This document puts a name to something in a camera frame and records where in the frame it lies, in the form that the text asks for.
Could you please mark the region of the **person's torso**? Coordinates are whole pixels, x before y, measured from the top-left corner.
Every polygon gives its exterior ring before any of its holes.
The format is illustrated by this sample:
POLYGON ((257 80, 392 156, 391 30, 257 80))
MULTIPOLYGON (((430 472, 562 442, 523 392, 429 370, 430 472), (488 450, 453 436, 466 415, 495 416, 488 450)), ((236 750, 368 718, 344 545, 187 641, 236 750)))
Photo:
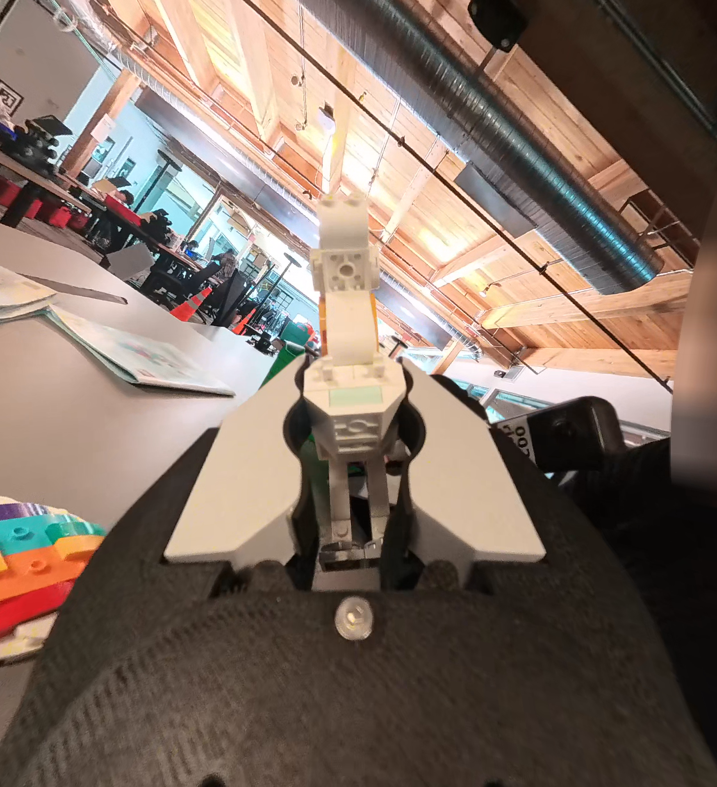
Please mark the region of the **person's torso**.
POLYGON ((638 589, 717 761, 717 505, 670 470, 666 438, 570 471, 560 489, 638 589))

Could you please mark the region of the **black office chair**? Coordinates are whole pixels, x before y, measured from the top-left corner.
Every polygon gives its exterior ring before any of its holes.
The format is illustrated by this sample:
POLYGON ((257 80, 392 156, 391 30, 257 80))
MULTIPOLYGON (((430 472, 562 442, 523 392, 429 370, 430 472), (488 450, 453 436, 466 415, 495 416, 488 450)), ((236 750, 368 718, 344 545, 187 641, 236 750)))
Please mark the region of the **black office chair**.
POLYGON ((220 269, 221 264, 211 261, 203 268, 191 274, 186 280, 167 272, 164 266, 153 266, 139 288, 146 298, 167 310, 182 305, 189 298, 200 293, 209 279, 220 269))

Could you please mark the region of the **row of red storage bins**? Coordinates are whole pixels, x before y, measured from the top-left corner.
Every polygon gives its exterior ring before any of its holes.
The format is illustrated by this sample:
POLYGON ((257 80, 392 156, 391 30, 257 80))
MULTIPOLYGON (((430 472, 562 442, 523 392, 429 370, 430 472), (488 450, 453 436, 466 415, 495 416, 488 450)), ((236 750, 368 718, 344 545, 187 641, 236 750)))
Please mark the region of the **row of red storage bins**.
MULTIPOLYGON (((21 186, 18 183, 0 175, 0 205, 2 207, 8 208, 20 191, 21 186)), ((39 196, 28 208, 25 218, 45 223, 51 227, 69 228, 82 233, 90 220, 90 214, 68 202, 50 196, 47 192, 40 191, 39 196)))

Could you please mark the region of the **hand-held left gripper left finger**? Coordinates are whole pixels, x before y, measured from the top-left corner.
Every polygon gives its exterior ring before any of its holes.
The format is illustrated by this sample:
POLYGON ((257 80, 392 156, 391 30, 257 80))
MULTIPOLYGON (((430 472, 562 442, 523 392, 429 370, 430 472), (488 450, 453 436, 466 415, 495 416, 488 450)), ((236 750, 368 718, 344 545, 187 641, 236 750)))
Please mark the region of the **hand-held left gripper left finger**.
POLYGON ((171 564, 286 564, 317 523, 287 420, 302 404, 296 358, 223 419, 163 553, 171 564))

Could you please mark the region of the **black ceiling speaker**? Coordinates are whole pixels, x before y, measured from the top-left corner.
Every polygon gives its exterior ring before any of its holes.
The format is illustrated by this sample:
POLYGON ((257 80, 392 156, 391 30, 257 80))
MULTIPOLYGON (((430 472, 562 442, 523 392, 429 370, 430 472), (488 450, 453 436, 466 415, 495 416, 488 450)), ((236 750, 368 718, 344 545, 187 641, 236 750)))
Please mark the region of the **black ceiling speaker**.
POLYGON ((468 13, 479 33, 506 54, 528 27, 528 18, 514 1, 470 1, 468 13))

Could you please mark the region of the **grey board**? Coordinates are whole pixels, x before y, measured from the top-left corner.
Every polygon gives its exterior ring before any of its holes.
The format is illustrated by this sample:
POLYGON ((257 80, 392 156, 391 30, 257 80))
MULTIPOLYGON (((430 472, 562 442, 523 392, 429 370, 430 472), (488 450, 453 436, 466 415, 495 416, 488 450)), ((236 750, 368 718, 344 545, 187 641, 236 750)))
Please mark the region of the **grey board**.
POLYGON ((108 272, 124 282, 150 270, 155 263, 150 250, 141 242, 108 253, 103 261, 107 263, 108 272))

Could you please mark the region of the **rainbow toy brick base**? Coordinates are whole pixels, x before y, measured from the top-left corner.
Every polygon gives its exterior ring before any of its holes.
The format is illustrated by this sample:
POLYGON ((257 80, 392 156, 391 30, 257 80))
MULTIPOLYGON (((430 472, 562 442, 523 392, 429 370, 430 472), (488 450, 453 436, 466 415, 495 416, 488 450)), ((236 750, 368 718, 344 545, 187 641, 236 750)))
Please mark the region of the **rainbow toy brick base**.
POLYGON ((65 509, 0 497, 0 665, 43 647, 106 535, 65 509))

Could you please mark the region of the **black desk device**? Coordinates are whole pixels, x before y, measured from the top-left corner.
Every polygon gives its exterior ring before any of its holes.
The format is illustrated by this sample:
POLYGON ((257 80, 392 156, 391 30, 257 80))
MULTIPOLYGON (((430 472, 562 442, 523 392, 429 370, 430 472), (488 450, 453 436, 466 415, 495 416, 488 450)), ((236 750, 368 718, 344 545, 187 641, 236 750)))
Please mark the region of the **black desk device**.
POLYGON ((1 148, 13 160, 52 180, 57 176, 59 138, 71 134, 71 129, 56 116, 40 116, 16 127, 14 138, 5 140, 1 148))

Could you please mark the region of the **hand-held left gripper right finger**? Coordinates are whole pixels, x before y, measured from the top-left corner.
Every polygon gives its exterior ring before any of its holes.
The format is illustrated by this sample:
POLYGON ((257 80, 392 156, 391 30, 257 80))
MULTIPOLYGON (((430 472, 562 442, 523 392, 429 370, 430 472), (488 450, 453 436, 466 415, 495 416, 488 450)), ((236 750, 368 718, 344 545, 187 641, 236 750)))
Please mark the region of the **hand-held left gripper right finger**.
POLYGON ((408 359, 397 412, 406 458, 387 524, 389 583, 412 558, 446 562, 466 583, 478 563, 538 564, 546 548, 489 425, 408 359))

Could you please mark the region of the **green box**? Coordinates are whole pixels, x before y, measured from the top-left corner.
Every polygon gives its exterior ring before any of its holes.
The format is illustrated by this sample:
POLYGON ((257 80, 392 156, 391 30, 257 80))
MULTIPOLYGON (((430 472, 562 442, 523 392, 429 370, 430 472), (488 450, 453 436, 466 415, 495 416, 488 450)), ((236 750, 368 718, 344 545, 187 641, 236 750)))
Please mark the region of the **green box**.
POLYGON ((290 322, 273 340, 273 344, 277 346, 278 353, 261 387, 296 358, 306 355, 310 359, 317 359, 321 355, 320 335, 308 321, 290 322))

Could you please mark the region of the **long wooden desk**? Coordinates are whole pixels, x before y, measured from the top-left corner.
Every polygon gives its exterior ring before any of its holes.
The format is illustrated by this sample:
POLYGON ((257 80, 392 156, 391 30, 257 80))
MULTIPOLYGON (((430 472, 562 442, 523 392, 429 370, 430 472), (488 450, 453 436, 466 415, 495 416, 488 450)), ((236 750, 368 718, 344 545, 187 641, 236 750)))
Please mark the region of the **long wooden desk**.
POLYGON ((14 172, 25 180, 25 185, 20 189, 19 194, 8 205, 6 211, 0 219, 0 224, 11 228, 17 228, 19 223, 25 218, 26 212, 41 193, 48 193, 66 202, 68 205, 79 209, 86 214, 91 209, 83 202, 77 200, 72 194, 64 189, 51 178, 40 175, 32 171, 23 164, 15 161, 0 150, 0 166, 14 172))

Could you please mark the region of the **white toy brick unicorn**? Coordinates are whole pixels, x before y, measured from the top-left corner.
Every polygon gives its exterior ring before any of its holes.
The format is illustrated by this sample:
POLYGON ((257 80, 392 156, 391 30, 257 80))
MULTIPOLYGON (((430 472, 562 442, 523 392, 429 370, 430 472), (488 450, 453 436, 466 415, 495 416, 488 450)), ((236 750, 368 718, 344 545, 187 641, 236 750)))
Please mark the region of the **white toy brick unicorn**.
POLYGON ((383 355, 375 290, 377 251, 370 243, 363 193, 328 195, 318 204, 319 245, 310 254, 321 295, 321 356, 305 370, 303 399, 317 455, 328 463, 330 534, 318 560, 324 571, 379 561, 391 514, 385 458, 397 441, 394 424, 407 388, 398 361, 383 355), (353 536, 349 470, 363 467, 369 538, 353 536))

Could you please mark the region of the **silver ventilation duct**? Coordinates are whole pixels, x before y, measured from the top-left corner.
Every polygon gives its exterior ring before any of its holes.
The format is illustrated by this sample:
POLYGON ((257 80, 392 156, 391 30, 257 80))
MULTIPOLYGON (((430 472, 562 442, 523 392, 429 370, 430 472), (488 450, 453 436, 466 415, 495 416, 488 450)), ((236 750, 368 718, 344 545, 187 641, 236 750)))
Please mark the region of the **silver ventilation duct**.
POLYGON ((659 255, 414 2, 303 5, 600 294, 660 273, 659 255))

